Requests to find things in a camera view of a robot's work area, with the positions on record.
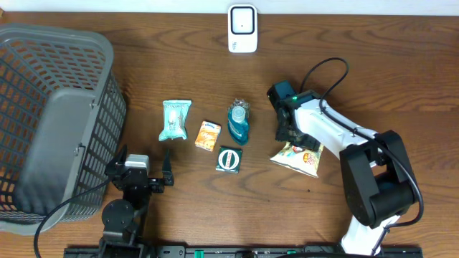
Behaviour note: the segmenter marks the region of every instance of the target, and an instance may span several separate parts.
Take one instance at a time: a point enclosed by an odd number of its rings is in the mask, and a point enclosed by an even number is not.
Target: teal pouch
[[[164,129],[159,140],[182,137],[186,140],[185,120],[191,100],[164,100]]]

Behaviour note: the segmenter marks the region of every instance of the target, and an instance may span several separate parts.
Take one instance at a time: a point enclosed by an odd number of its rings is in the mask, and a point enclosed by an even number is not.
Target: wood grain surface
[[[298,86],[327,57],[343,57],[349,76],[330,104],[356,123],[398,132],[425,197],[423,220],[393,229],[384,243],[414,244],[425,257],[459,252],[459,18],[421,16],[259,15],[253,54],[227,50],[221,14],[5,13],[2,20],[99,32],[113,44],[113,70],[128,96],[122,143],[151,158],[152,174],[171,149],[176,185],[153,196],[145,237],[189,245],[304,245],[338,242],[351,214],[338,160],[324,151],[311,178],[269,158],[276,116],[267,89],[281,80]],[[306,86],[324,92],[344,71],[328,64]],[[236,147],[226,128],[227,106],[251,104],[250,142],[238,175],[215,171],[217,152],[194,146],[201,122],[223,125],[217,142]],[[188,140],[158,142],[163,100],[191,99]],[[110,187],[104,205],[121,197]],[[401,221],[417,212],[413,206]],[[40,237],[43,257],[74,245],[96,245],[100,213],[62,223]],[[0,234],[0,257],[32,257],[32,237]]]

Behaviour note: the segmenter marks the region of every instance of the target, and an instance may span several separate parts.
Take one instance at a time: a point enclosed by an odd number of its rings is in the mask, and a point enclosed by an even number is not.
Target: white rectangular device
[[[228,50],[251,53],[257,50],[257,9],[251,4],[235,4],[228,9]]]

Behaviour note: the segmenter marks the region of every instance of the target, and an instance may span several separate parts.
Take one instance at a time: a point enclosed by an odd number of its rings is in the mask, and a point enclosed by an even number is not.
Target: basket
[[[0,231],[34,234],[54,207],[106,180],[126,103],[102,35],[0,26]],[[105,188],[44,225],[87,219]]]

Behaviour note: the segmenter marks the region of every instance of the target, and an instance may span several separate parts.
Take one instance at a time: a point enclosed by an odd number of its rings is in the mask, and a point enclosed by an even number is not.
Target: white backdrop
[[[226,13],[231,4],[261,14],[459,15],[459,0],[0,0],[5,11]]]

